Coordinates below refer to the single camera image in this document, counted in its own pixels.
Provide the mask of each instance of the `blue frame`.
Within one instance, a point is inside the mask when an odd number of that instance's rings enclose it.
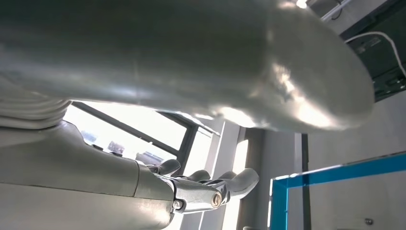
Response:
[[[290,188],[403,170],[406,170],[406,152],[276,177],[272,180],[271,230],[288,229],[288,192]]]

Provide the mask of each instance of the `window frame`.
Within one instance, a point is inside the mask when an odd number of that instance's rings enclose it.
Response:
[[[159,114],[163,115],[164,117],[166,117],[186,128],[186,132],[185,132],[185,135],[183,136],[183,140],[180,145],[180,148],[179,148],[179,150],[177,150],[83,102],[72,102],[71,105],[116,128],[123,130],[124,132],[127,132],[137,138],[140,138],[141,140],[144,140],[146,142],[152,142],[152,145],[176,156],[177,160],[179,161],[179,163],[181,165],[181,168],[178,171],[176,171],[173,175],[181,175],[183,173],[183,171],[185,170],[186,162],[188,161],[189,154],[191,152],[192,145],[194,142],[194,138],[196,137],[196,133],[199,128],[198,124],[196,124],[180,115],[158,112]]]

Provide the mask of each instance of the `bolt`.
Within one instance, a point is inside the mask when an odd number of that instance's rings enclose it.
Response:
[[[220,193],[215,193],[212,198],[212,206],[218,208],[221,204],[221,195]]]
[[[173,201],[172,207],[174,209],[179,210],[182,208],[182,205],[183,205],[183,203],[180,200],[175,200],[175,201]]]
[[[372,225],[373,224],[373,219],[365,218],[364,222],[365,222],[366,225]]]

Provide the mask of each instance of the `white wall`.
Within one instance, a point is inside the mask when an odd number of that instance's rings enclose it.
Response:
[[[301,172],[300,134],[266,131],[260,172],[256,227],[267,229],[268,201],[271,178]],[[303,229],[302,190],[289,193],[289,229]]]
[[[309,169],[406,150],[406,92],[375,104],[354,130],[309,135]],[[313,230],[404,230],[406,172],[310,187]],[[375,220],[367,227],[364,218]]]

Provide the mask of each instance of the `white cable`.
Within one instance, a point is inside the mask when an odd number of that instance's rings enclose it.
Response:
[[[348,43],[348,42],[350,42],[350,41],[352,41],[354,39],[357,39],[357,38],[360,38],[360,37],[363,37],[363,36],[367,36],[367,35],[380,35],[380,36],[384,37],[386,40],[388,40],[388,42],[391,44],[392,49],[394,51],[394,54],[395,54],[395,57],[396,57],[396,60],[397,60],[397,64],[399,65],[400,70],[402,71],[403,75],[406,78],[406,71],[402,66],[402,62],[400,61],[399,54],[397,53],[395,42],[387,34],[385,34],[384,32],[380,32],[380,31],[366,32],[366,33],[359,34],[357,36],[354,36],[354,37],[346,40],[345,43]]]

